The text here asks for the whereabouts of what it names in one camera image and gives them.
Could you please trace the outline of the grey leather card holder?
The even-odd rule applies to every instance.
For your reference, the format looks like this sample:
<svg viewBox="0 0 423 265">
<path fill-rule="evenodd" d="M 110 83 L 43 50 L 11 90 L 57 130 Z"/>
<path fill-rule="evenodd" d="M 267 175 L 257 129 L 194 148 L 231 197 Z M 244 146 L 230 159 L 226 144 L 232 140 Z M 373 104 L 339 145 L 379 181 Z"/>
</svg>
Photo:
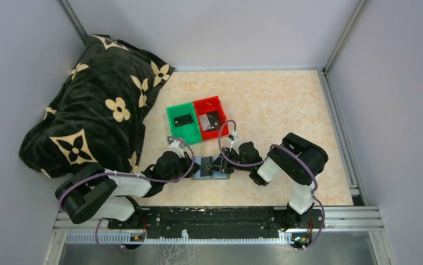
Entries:
<svg viewBox="0 0 423 265">
<path fill-rule="evenodd" d="M 217 158 L 217 156 L 195 157 L 195 164 L 199 166 L 199 170 L 191 177 L 193 180 L 225 180 L 230 179 L 229 174 L 222 172 L 210 171 L 208 166 Z"/>
</svg>

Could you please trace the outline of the dark credit card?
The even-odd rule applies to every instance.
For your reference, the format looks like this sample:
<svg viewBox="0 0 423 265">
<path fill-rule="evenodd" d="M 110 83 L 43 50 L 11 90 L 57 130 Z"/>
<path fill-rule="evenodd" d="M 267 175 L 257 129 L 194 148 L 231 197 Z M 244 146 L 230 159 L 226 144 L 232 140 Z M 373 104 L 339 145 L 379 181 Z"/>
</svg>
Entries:
<svg viewBox="0 0 423 265">
<path fill-rule="evenodd" d="M 209 112 L 207 113 L 210 117 L 210 121 L 213 122 L 214 124 L 214 128 L 209 130 L 209 131 L 216 131 L 219 130 L 221 127 L 221 118 L 219 116 L 219 112 L 218 111 L 213 111 L 213 112 Z"/>
<path fill-rule="evenodd" d="M 201 177 L 212 177 L 213 171 L 209 170 L 209 166 L 213 163 L 213 157 L 207 156 L 201 158 Z"/>
</svg>

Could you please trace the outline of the silver grey credit card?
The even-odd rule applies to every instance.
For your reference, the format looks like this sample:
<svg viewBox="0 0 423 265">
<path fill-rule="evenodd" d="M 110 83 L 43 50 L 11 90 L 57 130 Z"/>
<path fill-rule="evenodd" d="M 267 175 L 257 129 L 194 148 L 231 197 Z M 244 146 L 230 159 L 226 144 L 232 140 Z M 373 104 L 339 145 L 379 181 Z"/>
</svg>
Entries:
<svg viewBox="0 0 423 265">
<path fill-rule="evenodd" d="M 201 130 L 207 131 L 214 128 L 213 122 L 210 121 L 210 117 L 208 114 L 203 114 L 199 116 L 200 124 L 201 124 Z"/>
</svg>

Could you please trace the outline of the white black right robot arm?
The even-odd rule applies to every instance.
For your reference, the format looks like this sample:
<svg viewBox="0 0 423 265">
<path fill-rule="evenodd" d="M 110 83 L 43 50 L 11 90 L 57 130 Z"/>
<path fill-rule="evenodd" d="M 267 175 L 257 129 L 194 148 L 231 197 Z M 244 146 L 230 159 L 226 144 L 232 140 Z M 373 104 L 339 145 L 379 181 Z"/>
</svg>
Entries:
<svg viewBox="0 0 423 265">
<path fill-rule="evenodd" d="M 282 143 L 272 144 L 267 156 L 262 158 L 253 142 L 242 142 L 235 133 L 229 138 L 231 146 L 221 148 L 221 153 L 206 169 L 224 174 L 247 171 L 259 186 L 266 186 L 277 175 L 285 173 L 293 182 L 288 221 L 294 227 L 303 227 L 309 221 L 309 211 L 314 205 L 317 176 L 329 160 L 325 150 L 290 132 Z"/>
</svg>

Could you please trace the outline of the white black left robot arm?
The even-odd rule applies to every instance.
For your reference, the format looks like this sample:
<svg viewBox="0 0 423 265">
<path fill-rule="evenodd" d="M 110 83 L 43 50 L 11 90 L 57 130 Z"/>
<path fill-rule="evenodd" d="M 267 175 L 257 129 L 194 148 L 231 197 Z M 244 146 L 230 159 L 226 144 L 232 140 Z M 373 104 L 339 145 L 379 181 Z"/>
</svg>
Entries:
<svg viewBox="0 0 423 265">
<path fill-rule="evenodd" d="M 55 191 L 59 209 L 74 224 L 92 218 L 114 219 L 134 229 L 143 214 L 135 198 L 160 193 L 167 183 L 190 178 L 200 170 L 194 156 L 166 151 L 140 173 L 117 172 L 99 163 L 90 164 L 65 181 Z"/>
</svg>

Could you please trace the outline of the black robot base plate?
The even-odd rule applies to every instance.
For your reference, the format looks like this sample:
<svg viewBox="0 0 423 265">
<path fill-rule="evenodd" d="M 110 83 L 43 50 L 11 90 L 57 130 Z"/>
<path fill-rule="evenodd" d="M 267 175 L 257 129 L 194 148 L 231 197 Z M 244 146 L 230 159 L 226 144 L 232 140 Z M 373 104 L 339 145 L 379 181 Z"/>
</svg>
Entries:
<svg viewBox="0 0 423 265">
<path fill-rule="evenodd" d="M 276 239 L 288 229 L 318 229 L 322 211 L 301 216 L 287 206 L 180 207 L 152 206 L 126 221 L 110 219 L 112 230 L 140 229 L 147 239 L 178 239 L 186 231 L 191 239 Z"/>
</svg>

